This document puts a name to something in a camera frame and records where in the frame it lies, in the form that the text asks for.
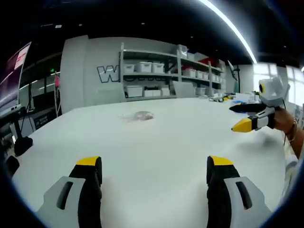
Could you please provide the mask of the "person's right hand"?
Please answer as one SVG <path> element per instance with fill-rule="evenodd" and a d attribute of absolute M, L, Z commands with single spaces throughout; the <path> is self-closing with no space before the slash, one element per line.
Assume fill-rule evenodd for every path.
<path fill-rule="evenodd" d="M 295 123 L 294 117 L 284 108 L 277 108 L 275 110 L 275 129 L 284 132 L 285 134 L 289 134 Z"/>

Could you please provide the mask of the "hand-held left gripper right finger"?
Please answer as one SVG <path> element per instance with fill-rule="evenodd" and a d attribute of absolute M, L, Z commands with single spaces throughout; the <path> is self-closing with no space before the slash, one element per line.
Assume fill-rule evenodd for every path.
<path fill-rule="evenodd" d="M 207 158 L 208 228 L 258 228 L 271 216 L 262 191 L 223 157 Z"/>

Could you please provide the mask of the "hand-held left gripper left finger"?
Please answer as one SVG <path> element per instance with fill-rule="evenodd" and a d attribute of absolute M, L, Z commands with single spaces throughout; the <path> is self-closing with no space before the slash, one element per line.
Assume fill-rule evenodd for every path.
<path fill-rule="evenodd" d="M 80 159 L 45 192 L 37 217 L 47 228 L 100 228 L 102 181 L 101 157 Z"/>

